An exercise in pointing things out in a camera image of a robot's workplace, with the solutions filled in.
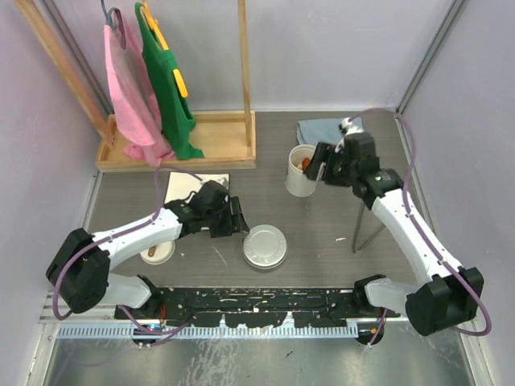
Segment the white cylindrical container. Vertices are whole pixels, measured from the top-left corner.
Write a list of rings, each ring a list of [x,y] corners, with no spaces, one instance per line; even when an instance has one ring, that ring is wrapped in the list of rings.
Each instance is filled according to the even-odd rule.
[[[315,146],[298,145],[289,153],[285,185],[286,189],[295,197],[308,197],[315,192],[317,182],[309,180],[303,174],[303,170],[296,167],[305,158],[311,159],[314,152]]]

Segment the round metal tin lid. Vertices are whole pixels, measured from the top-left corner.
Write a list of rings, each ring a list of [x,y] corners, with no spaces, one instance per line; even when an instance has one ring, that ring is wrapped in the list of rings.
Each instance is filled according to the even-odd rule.
[[[242,244],[243,256],[251,254],[262,256],[287,255],[287,250],[285,235],[275,226],[267,224],[251,228]]]

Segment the blue cloth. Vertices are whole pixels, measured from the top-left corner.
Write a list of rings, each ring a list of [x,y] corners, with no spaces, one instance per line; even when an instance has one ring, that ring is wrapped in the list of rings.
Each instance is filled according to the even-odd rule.
[[[316,146],[319,142],[336,145],[342,138],[342,118],[325,118],[298,121],[296,137],[300,145]]]

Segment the white lid brown handle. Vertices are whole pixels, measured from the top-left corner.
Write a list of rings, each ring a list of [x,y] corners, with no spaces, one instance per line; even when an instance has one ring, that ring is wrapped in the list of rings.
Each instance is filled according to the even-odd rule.
[[[168,261],[175,252],[175,242],[167,241],[140,252],[140,257],[149,265],[161,265]]]

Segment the round metal tin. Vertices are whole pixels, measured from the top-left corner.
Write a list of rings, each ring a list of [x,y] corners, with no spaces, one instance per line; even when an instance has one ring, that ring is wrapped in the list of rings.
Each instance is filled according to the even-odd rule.
[[[246,263],[253,269],[261,271],[273,270],[279,267],[285,260],[286,254],[262,256],[257,254],[244,255]]]

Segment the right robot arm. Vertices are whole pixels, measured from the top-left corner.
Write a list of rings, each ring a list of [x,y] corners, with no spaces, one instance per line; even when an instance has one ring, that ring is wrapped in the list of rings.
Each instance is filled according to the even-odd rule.
[[[342,138],[331,145],[320,142],[304,174],[352,193],[383,223],[404,253],[416,285],[375,275],[356,281],[353,307],[364,317],[380,308],[408,318],[422,336],[460,324],[482,314],[488,334],[492,321],[480,300],[484,278],[477,268],[466,269],[442,245],[418,212],[408,191],[407,179],[393,169],[383,169],[373,136],[351,118],[340,123]]]

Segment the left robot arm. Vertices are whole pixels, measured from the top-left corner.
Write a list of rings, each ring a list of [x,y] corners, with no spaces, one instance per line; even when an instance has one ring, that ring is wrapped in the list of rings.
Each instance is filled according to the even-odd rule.
[[[143,275],[127,277],[113,269],[151,247],[204,228],[212,238],[249,231],[238,197],[213,180],[187,199],[171,200],[153,214],[119,228],[96,234],[73,230],[46,272],[54,287],[54,315],[64,320],[107,299],[142,318],[153,318],[164,303],[161,291]]]

